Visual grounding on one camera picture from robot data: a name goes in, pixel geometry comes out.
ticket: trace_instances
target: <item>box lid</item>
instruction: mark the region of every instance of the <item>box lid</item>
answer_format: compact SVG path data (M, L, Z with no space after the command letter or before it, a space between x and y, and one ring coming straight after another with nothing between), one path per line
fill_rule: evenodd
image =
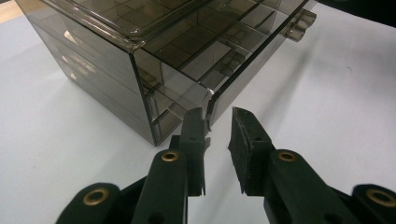
M207 0L42 0L97 34L135 49Z

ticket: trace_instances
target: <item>brass ring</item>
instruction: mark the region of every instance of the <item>brass ring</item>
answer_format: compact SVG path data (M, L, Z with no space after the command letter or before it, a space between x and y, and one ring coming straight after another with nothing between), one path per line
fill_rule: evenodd
M366 195L375 203L381 204L386 207L396 207L396 199L392 195L380 189L367 189Z
M296 160L296 156L291 152L280 152L279 158L282 161L295 161Z
M178 160L178 153L175 151L168 151L163 153L161 156L163 161L177 161Z
M89 193L87 193L82 201L84 202L84 204L88 206L95 206L99 203L104 202L107 198L108 198L108 189L98 188L98 189L93 189Z

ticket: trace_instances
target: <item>white surface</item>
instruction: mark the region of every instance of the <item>white surface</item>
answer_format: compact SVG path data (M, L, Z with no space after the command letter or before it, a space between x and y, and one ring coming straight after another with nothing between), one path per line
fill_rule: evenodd
M396 29L317 4L300 43L286 41L233 102L277 148L302 154L329 185L396 191ZM268 223L240 194L227 145L231 108L212 127L206 196L189 223ZM121 189L154 148L69 81L25 18L0 24L0 223L54 223L95 182Z

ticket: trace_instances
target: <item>wooden floor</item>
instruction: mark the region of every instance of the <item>wooden floor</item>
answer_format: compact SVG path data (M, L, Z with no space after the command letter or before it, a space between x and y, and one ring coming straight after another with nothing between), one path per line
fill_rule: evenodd
M0 4L0 23L12 20L23 15L14 0Z

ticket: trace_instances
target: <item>smoky gray organizer box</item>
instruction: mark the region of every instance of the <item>smoky gray organizer box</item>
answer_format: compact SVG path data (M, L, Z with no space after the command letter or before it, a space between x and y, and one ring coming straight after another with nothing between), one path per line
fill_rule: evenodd
M189 109L213 124L316 17L308 0L17 3L64 73L155 146Z

